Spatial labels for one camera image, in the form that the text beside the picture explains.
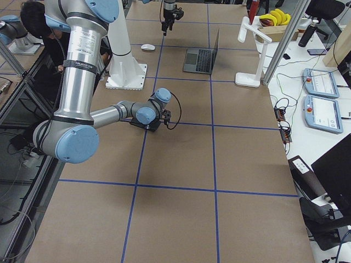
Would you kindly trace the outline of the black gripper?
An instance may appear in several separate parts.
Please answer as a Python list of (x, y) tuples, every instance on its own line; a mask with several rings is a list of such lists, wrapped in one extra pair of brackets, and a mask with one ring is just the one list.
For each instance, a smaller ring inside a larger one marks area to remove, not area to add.
[(164, 125), (169, 125), (169, 123), (171, 121), (171, 117), (172, 117), (171, 111), (167, 110), (167, 109), (164, 109), (161, 112), (159, 121), (162, 121), (164, 123)]
[(167, 36), (167, 30), (172, 30), (173, 24), (176, 20), (180, 20), (184, 16), (184, 11), (182, 8), (173, 8), (172, 10), (163, 9), (164, 21), (161, 22), (161, 30), (163, 35)]

